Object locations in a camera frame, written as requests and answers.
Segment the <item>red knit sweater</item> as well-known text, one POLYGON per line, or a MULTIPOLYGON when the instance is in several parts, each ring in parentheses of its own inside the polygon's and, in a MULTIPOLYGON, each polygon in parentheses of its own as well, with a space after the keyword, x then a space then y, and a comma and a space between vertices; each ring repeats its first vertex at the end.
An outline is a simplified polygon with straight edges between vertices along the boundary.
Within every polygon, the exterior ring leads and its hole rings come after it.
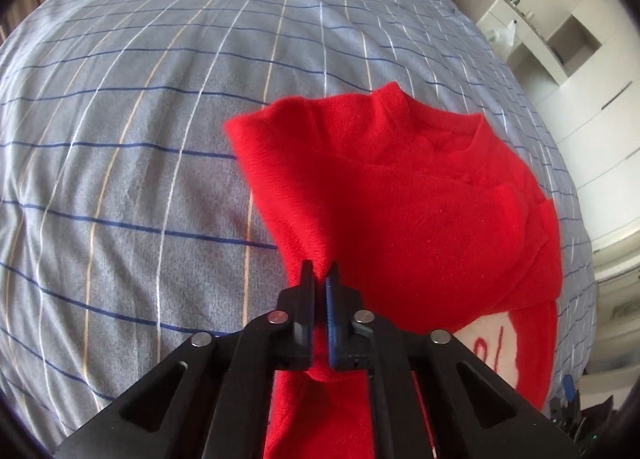
POLYGON ((554 203, 480 114, 396 83, 286 97, 224 126, 291 283, 336 268, 397 328, 458 337, 534 407, 550 389, 561 237, 554 203))

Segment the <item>grey plaid duvet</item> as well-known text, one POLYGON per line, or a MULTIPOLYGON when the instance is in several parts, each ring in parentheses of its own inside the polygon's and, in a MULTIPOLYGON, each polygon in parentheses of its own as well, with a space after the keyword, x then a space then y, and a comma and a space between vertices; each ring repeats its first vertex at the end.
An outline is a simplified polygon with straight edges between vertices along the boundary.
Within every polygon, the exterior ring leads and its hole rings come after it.
POLYGON ((587 366, 591 245, 559 149, 451 0, 45 0, 1 47, 1 387, 46 450, 284 282, 224 121, 396 82, 480 112, 559 213, 551 392, 587 366))

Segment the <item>white wardrobe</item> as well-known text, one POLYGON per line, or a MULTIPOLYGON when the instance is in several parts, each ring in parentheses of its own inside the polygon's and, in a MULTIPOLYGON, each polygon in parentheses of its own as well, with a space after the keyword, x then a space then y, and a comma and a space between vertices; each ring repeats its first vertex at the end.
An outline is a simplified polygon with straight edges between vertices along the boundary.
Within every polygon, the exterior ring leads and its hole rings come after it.
POLYGON ((639 33, 619 0, 582 0, 572 17, 600 48, 537 110, 603 249, 639 231, 639 33))

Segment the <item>white plastic bag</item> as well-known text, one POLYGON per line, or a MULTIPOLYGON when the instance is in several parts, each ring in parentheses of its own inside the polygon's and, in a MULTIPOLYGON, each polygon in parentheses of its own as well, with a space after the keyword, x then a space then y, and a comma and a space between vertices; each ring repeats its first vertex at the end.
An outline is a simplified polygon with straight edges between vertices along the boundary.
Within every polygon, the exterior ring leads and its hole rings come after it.
POLYGON ((494 30, 492 43, 501 46, 503 49, 513 48, 516 40, 516 32, 518 31, 518 21, 513 19, 507 25, 494 30))

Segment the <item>white built-in desk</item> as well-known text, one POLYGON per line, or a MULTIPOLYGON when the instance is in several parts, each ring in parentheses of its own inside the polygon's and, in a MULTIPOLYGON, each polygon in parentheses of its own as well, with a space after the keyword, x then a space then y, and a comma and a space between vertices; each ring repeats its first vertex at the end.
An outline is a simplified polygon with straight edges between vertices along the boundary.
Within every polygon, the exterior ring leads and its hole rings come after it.
POLYGON ((588 62, 602 43, 574 16, 568 16, 550 38, 510 0, 453 0, 520 82, 529 101, 537 105, 559 89, 588 62), (494 30, 518 21, 514 47, 492 43, 494 30))

